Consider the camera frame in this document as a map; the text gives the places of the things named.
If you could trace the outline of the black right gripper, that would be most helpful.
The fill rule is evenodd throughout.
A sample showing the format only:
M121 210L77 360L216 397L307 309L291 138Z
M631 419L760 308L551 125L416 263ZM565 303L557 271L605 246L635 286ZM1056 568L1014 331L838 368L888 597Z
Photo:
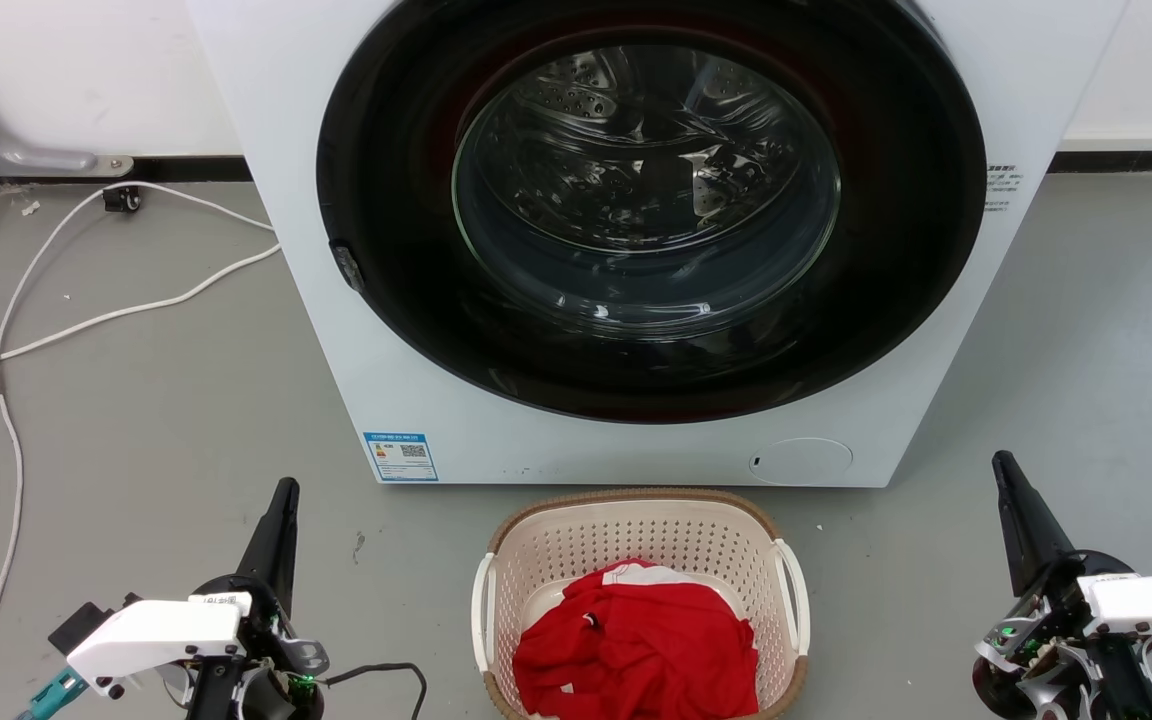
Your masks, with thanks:
M1001 720L1152 720L1149 617L1111 620L1116 559L1073 547L1010 450L992 471L1011 596L1018 601L975 646L972 685Z

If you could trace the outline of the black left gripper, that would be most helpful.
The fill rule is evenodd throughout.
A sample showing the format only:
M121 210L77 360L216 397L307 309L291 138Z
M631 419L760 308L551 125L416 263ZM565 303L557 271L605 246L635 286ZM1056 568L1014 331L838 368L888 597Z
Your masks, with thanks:
M196 594L248 592L253 605L238 623L241 653L189 662L195 688L185 720L323 720L314 676L329 666L328 655L291 629L298 506L297 479L279 479L236 574L197 588Z

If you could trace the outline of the white front-load washing machine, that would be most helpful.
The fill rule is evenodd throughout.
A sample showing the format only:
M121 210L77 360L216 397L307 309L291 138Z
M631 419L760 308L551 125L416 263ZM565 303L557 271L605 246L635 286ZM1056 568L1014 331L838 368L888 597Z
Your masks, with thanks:
M317 204L317 132L353 50L397 1L189 0L189 14L358 441L429 437L439 482L388 483L415 486L768 486L750 457L805 437L852 450L838 487L887 486L1126 12L1126 0L916 0L963 73L986 172L1010 164L1025 176L1011 209L984 211L940 304L858 374L763 414L637 424L548 414L462 381L399 338L340 274ZM364 452L364 477L378 480Z

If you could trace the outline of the black round washer door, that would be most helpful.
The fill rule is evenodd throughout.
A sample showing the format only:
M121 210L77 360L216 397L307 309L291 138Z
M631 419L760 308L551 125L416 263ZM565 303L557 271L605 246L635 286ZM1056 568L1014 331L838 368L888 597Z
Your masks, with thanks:
M680 424L905 341L977 243L986 142L916 0L399 0L316 181L340 274L426 359Z

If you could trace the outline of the round white filter cover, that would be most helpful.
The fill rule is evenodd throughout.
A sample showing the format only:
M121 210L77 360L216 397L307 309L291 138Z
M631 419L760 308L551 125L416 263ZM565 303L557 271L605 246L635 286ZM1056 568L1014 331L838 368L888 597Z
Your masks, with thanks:
M756 450L749 470L768 486L838 487L852 460L850 447L835 439L791 438Z

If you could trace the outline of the red and white garment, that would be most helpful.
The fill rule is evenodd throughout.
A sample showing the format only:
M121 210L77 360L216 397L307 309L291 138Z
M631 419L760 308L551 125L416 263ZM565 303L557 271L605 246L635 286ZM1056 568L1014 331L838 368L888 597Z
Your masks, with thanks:
M733 720L759 710L759 647L717 589L630 559L563 588L511 657L531 720Z

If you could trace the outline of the cream perforated laundry basket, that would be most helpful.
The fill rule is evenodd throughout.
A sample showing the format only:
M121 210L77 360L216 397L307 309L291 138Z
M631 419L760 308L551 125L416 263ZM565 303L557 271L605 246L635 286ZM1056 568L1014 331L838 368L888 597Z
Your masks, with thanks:
M639 559L712 588L746 619L759 651L759 708L781 720L803 694L812 643L806 579L767 514L714 488L604 488L516 511L490 539L473 578L477 673L503 720L526 715L511 659L522 632L591 571Z

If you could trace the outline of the blue energy label sticker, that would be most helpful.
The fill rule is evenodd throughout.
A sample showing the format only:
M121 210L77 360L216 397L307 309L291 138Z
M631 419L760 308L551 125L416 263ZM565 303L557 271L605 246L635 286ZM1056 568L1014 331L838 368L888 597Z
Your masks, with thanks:
M362 442L379 482L439 482L429 437L425 434L366 432L362 435Z

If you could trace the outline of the small text warning sticker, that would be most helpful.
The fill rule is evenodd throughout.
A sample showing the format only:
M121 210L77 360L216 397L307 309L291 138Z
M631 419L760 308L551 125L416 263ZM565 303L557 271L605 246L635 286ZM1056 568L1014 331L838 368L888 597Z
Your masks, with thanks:
M1011 200L1020 196L1024 179L1024 174L1020 173L1015 165L990 164L986 172L984 211L995 213L1011 209Z

